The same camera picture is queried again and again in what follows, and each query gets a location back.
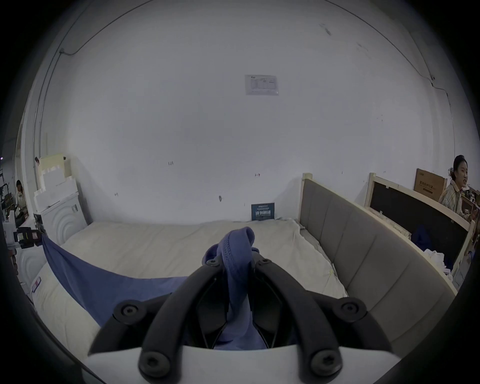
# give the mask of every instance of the gray upholstered panel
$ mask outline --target gray upholstered panel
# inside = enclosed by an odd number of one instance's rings
[[[309,184],[313,184],[313,193],[311,194],[312,201],[310,202],[308,222],[306,225],[303,225],[312,236],[320,239],[324,227],[325,215],[332,200],[333,193],[325,188],[318,188],[319,186],[313,181],[306,180],[305,186]]]
[[[299,221],[308,230],[308,218],[310,217],[310,205],[312,204],[312,195],[315,192],[315,183],[310,180],[305,180],[303,185],[303,195],[300,206]]]
[[[379,227],[379,223],[363,212],[352,212],[333,260],[345,289],[349,289],[350,282],[365,260],[373,241],[381,233]]]
[[[349,295],[360,298],[368,310],[372,309],[400,278],[412,253],[408,244],[385,228],[375,237],[365,260],[350,282]]]
[[[348,294],[366,304],[394,352],[407,355],[455,298],[451,286],[406,238],[313,181],[305,181],[300,215]]]
[[[378,319],[389,340],[397,340],[414,324],[421,322],[443,296],[443,283],[426,260],[414,258],[370,312]]]
[[[333,193],[332,195],[319,241],[330,260],[335,262],[336,251],[347,226],[347,220],[352,213],[353,205],[345,204],[345,199],[338,195]]]
[[[392,349],[399,357],[405,357],[425,336],[436,326],[454,299],[452,291],[444,290],[442,296],[422,317],[413,324],[404,334],[395,340],[390,340]]]

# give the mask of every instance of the wall mark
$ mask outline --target wall mark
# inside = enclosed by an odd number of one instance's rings
[[[328,33],[329,36],[332,35],[332,33],[328,30],[328,28],[325,26],[325,24],[321,23],[321,24],[320,24],[320,27],[322,27],[322,28],[325,30],[325,32]]]
[[[357,45],[360,47],[360,48],[363,48],[365,49],[367,52],[368,52],[368,48],[367,47],[364,47],[362,44],[360,44],[359,42],[357,42]]]

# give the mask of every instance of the mattress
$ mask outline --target mattress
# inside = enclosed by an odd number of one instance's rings
[[[330,262],[300,234],[291,219],[216,221],[199,225],[144,225],[95,222],[62,247],[97,267],[136,278],[188,276],[201,266],[206,250],[233,229],[249,226],[254,247],[290,273],[305,289],[346,297]],[[78,359],[87,356],[98,324],[61,286],[45,264],[32,294],[38,315]]]

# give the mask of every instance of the person sitting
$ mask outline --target person sitting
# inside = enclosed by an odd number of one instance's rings
[[[450,168],[450,177],[452,181],[446,187],[438,199],[441,205],[451,209],[456,214],[462,216],[466,221],[475,220],[478,216],[478,210],[475,209],[470,215],[462,212],[462,188],[467,186],[468,164],[463,155],[458,155],[453,161],[453,168]]]
[[[20,180],[17,180],[17,194],[15,199],[20,209],[23,209],[27,206],[27,203],[25,201],[24,188]]]

